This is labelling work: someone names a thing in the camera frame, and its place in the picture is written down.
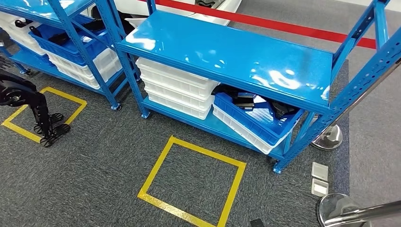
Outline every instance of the yellow tape square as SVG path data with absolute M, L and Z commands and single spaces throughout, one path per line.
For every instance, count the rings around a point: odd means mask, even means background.
M 184 219 L 184 220 L 186 220 L 186 221 L 188 221 L 188 222 L 190 222 L 190 223 L 192 223 L 192 224 L 194 224 L 196 226 L 199 226 L 199 227 L 215 227 L 214 225 L 212 225 L 212 224 L 210 224 L 210 223 L 208 223 L 208 222 L 206 222 L 206 221 L 204 221 L 204 220 L 202 220 L 202 219 L 200 219 L 200 218 L 198 218 L 198 217 L 196 217 L 196 216 L 194 216 L 192 214 L 189 214 L 189 213 L 187 213 L 187 212 L 185 212 L 183 210 L 180 210 L 180 209 L 178 209 L 178 208 L 176 208 L 176 207 L 174 207 L 174 206 L 172 206 L 172 205 L 170 205 L 168 203 L 165 203 L 165 202 L 163 202 L 163 201 L 161 201 L 161 200 L 159 200 L 159 199 L 147 194 L 147 191 L 148 191 L 150 185 L 152 184 L 152 181 L 155 179 L 155 176 L 156 176 L 159 168 L 161 167 L 165 157 L 167 156 L 167 154 L 170 151 L 170 149 L 171 149 L 173 144 L 181 145 L 181 146 L 183 146 L 185 148 L 197 151 L 197 152 L 202 153 L 204 155 L 219 159 L 219 160 L 221 160 L 223 162 L 226 162 L 226 163 L 229 163 L 229 164 L 232 164 L 232 165 L 238 167 L 237 173 L 235 174 L 235 177 L 234 177 L 233 184 L 231 185 L 231 188 L 230 188 L 230 191 L 228 193 L 228 197 L 227 197 L 226 203 L 224 204 L 223 211 L 222 211 L 222 213 L 220 215 L 220 219 L 219 219 L 218 224 L 217 224 L 217 227 L 224 227 L 226 225 L 226 223 L 227 223 L 228 215 L 230 213 L 231 206 L 233 205 L 235 195 L 237 193 L 239 184 L 240 184 L 241 179 L 242 179 L 242 175 L 244 174 L 246 163 L 238 161 L 238 160 L 235 160 L 233 158 L 230 158 L 230 157 L 227 157 L 227 156 L 224 156 L 224 155 L 221 155 L 221 154 L 218 154 L 216 152 L 207 150 L 205 148 L 201 148 L 199 146 L 196 146 L 194 144 L 188 143 L 186 141 L 177 139 L 177 138 L 175 138 L 173 136 L 171 136 L 170 139 L 168 140 L 168 142 L 167 142 L 166 146 L 164 147 L 162 153 L 160 154 L 158 160 L 156 161 L 155 165 L 153 166 L 152 170 L 150 171 L 150 174 L 149 174 L 148 178 L 146 179 L 145 183 L 143 184 L 142 188 L 140 189 L 140 191 L 138 193 L 138 198 L 143 199 L 144 201 L 146 201 L 146 202 L 148 202 L 148 203 L 150 203 L 150 204 L 152 204 L 152 205 L 154 205 L 154 206 L 156 206 L 156 207 L 158 207 L 158 208 L 160 208 L 160 209 L 162 209 L 164 211 L 167 211 L 167 212 L 169 212 L 169 213 L 171 213 L 171 214 L 173 214 L 173 215 L 175 215 L 175 216 L 177 216 L 179 218 L 182 218 L 182 219 Z
M 87 102 L 83 99 L 77 98 L 75 96 L 69 95 L 67 93 L 64 93 L 62 91 L 56 90 L 52 87 L 45 87 L 43 88 L 40 93 L 44 93 L 44 92 L 52 92 L 56 95 L 59 95 L 63 98 L 66 98 L 68 100 L 71 100 L 73 102 L 76 102 L 78 104 L 81 104 L 78 109 L 65 121 L 65 124 L 70 124 L 76 117 L 77 115 L 85 108 L 85 106 L 87 106 Z M 10 117 L 8 117 L 3 123 L 1 123 L 1 125 L 6 126 L 7 128 L 15 131 L 16 133 L 19 133 L 25 137 L 27 137 L 28 139 L 31 139 L 37 143 L 40 143 L 40 139 L 41 137 L 31 133 L 30 131 L 27 131 L 13 123 L 11 123 L 11 121 L 18 116 L 18 114 L 20 114 L 23 110 L 25 110 L 28 107 L 28 105 L 23 105 L 22 107 L 20 107 L 19 109 L 17 109 L 17 111 L 15 111 Z

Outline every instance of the shelf board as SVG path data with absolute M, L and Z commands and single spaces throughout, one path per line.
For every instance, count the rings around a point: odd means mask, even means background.
M 65 80 L 69 83 L 78 85 L 80 87 L 83 87 L 85 89 L 94 91 L 96 93 L 102 94 L 103 95 L 103 90 L 101 88 L 99 89 L 94 89 L 74 78 L 71 78 L 67 75 L 65 75 L 64 73 L 61 73 L 57 67 L 55 65 L 50 66 L 48 63 L 41 61 L 40 59 L 36 58 L 36 57 L 32 57 L 32 53 L 29 51 L 25 51 L 25 50 L 20 50 L 19 52 L 17 52 L 16 54 L 14 54 L 11 59 L 13 59 L 14 61 L 27 65 L 30 68 L 36 69 L 38 71 L 44 72 L 50 76 Z M 108 86 L 110 86 L 114 81 L 117 80 L 117 78 L 122 74 L 122 70 L 118 71 L 117 73 L 115 73 L 107 82 L 106 84 Z
M 174 118 L 176 120 L 184 122 L 186 124 L 192 125 L 196 128 L 202 129 L 202 130 L 212 133 L 214 135 L 225 138 L 231 142 L 237 143 L 244 147 L 247 147 L 247 148 L 250 148 L 257 152 L 260 152 L 255 146 L 250 144 L 248 141 L 246 141 L 244 138 L 242 138 L 238 133 L 236 133 L 234 130 L 232 130 L 230 127 L 225 125 L 222 121 L 220 121 L 217 117 L 215 117 L 212 113 L 212 110 L 209 112 L 209 114 L 205 120 L 201 120 L 201 119 L 189 116 L 185 113 L 179 112 L 177 110 L 174 110 L 172 108 L 166 107 L 164 105 L 160 105 L 158 103 L 152 102 L 149 100 L 148 97 L 146 97 L 142 103 L 148 109 L 159 112 L 161 114 L 164 114 L 166 116 L 169 116 L 171 118 Z M 282 160 L 284 144 L 285 144 L 285 142 L 282 142 L 275 149 L 273 149 L 268 155 L 277 160 Z
M 92 5 L 95 0 L 60 1 L 67 15 L 73 17 Z M 63 28 L 47 0 L 1 0 L 0 11 L 42 24 Z
M 117 45 L 302 109 L 329 110 L 331 52 L 159 10 Z

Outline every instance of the white plastic crate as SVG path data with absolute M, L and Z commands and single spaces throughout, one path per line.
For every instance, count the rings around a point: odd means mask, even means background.
M 200 109 L 209 108 L 214 101 L 214 96 L 212 95 L 209 95 L 209 97 L 195 96 L 194 94 L 174 89 L 174 87 L 170 87 L 161 81 L 148 79 L 145 74 L 142 74 L 141 78 L 145 82 L 145 89 L 157 91 L 163 94 L 163 96 L 173 97 L 189 105 L 197 106 Z
M 274 146 L 271 146 L 215 105 L 213 105 L 213 115 L 219 118 L 222 122 L 224 122 L 224 124 L 228 125 L 232 130 L 234 130 L 264 154 L 269 154 L 273 148 L 279 145 L 288 136 L 288 134 L 285 135 Z
M 148 79 L 162 81 L 170 87 L 187 91 L 195 96 L 209 97 L 218 82 L 155 61 L 139 58 L 136 62 L 141 74 Z
M 70 76 L 94 89 L 99 89 L 100 85 L 96 81 L 95 77 L 91 73 L 90 75 L 84 75 L 81 73 L 81 71 L 76 71 L 72 68 L 65 68 L 63 66 L 57 66 L 58 70 L 62 73 L 64 73 L 67 76 Z M 98 68 L 100 75 L 102 78 L 107 82 L 116 72 L 118 72 L 121 69 L 121 64 L 118 58 L 114 59 L 112 62 L 109 64 Z
M 148 93 L 149 100 L 155 103 L 159 103 L 161 105 L 165 105 L 177 111 L 183 112 L 184 114 L 188 114 L 190 116 L 199 118 L 201 120 L 205 120 L 206 116 L 210 111 L 211 105 L 208 108 L 201 109 L 198 106 L 189 105 L 181 100 L 178 100 L 174 97 L 163 95 L 157 91 L 154 91 L 149 88 L 145 88 L 145 91 Z
M 44 55 L 45 52 L 39 46 L 38 42 L 28 34 L 28 32 L 30 32 L 29 30 L 30 26 L 37 27 L 40 25 L 40 23 L 32 22 L 31 24 L 25 27 L 17 27 L 15 26 L 16 20 L 24 21 L 25 19 L 0 12 L 0 27 L 9 34 L 11 39 L 31 49 L 32 51 L 34 51 L 39 55 Z
M 61 66 L 63 68 L 67 69 L 73 69 L 74 71 L 79 71 L 80 73 L 90 76 L 92 75 L 92 72 L 89 70 L 89 67 L 87 65 L 85 66 L 80 66 L 78 64 L 75 64 L 63 57 L 60 57 L 52 52 L 46 51 L 46 54 L 49 56 L 49 60 L 55 64 L 56 66 Z M 93 63 L 96 65 L 96 68 L 101 69 L 105 65 L 108 65 L 111 61 L 114 61 L 117 59 L 117 54 L 110 48 L 106 48 L 104 51 L 102 51 L 99 55 L 97 55 L 93 59 Z M 120 69 L 122 68 L 120 62 L 118 62 L 118 65 Z

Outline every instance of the red barrier tape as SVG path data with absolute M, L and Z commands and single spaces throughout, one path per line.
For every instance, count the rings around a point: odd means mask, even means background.
M 259 27 L 265 27 L 273 30 L 278 30 L 282 32 L 293 33 L 297 35 L 304 35 L 308 37 L 324 39 L 329 41 L 334 41 L 342 43 L 346 38 L 346 34 L 320 30 L 311 27 L 305 27 L 300 25 L 294 25 L 289 23 L 284 23 L 280 21 L 268 20 L 260 17 L 253 17 L 249 15 L 225 12 L 217 9 L 211 9 L 207 7 L 192 5 L 188 3 L 173 1 L 173 0 L 156 0 L 157 5 L 168 6 L 176 9 L 182 9 L 186 11 L 191 11 L 195 13 L 200 13 L 204 15 L 209 15 L 213 17 L 219 17 L 231 21 L 236 21 L 244 24 L 255 25 Z M 366 48 L 376 49 L 376 42 L 374 39 L 362 38 L 357 46 L 362 46 Z

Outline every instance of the shelving unit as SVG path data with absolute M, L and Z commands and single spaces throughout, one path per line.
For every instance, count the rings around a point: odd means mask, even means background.
M 123 70 L 115 73 L 107 82 L 104 82 L 98 69 L 93 63 L 92 58 L 89 57 L 88 52 L 80 41 L 80 38 L 73 26 L 73 24 L 77 24 L 73 19 L 74 16 L 82 12 L 93 3 L 94 0 L 2 0 L 0 1 L 0 11 L 65 30 L 73 43 L 76 45 L 77 49 L 82 55 L 82 58 L 87 63 L 96 81 L 99 83 L 99 89 L 94 89 L 59 72 L 54 65 L 49 66 L 49 64 L 41 61 L 40 59 L 32 58 L 31 53 L 26 50 L 21 49 L 14 55 L 11 55 L 9 52 L 7 52 L 5 48 L 1 48 L 0 50 L 4 52 L 7 57 L 15 62 L 16 66 L 21 70 L 21 73 L 26 73 L 27 69 L 25 69 L 21 65 L 24 64 L 30 68 L 44 72 L 48 75 L 65 80 L 85 89 L 97 92 L 107 98 L 107 100 L 111 104 L 112 109 L 117 110 L 121 108 L 121 105 L 117 102 L 115 96 L 128 82 L 128 77 L 123 79 L 118 85 L 116 85 L 117 88 L 114 91 L 111 91 L 110 87 L 114 84 L 114 82 L 117 81 L 120 76 L 122 76 Z M 90 34 L 92 35 L 92 38 L 98 39 L 97 35 L 94 35 L 93 33 Z
M 389 40 L 386 35 L 384 7 L 388 2 L 373 0 L 335 53 L 157 11 L 154 0 L 148 0 L 150 16 L 124 36 L 113 0 L 96 0 L 96 5 L 126 75 L 140 73 L 130 65 L 129 53 L 309 111 L 297 138 L 291 143 L 289 136 L 268 154 L 277 159 L 273 171 L 281 173 L 314 138 L 401 64 L 401 29 Z M 374 21 L 377 53 L 329 102 L 330 86 L 343 62 Z M 257 150 L 212 113 L 205 120 L 193 118 L 143 98 L 138 85 L 130 85 L 142 117 L 147 118 L 150 109 Z M 316 114 L 319 117 L 310 125 Z

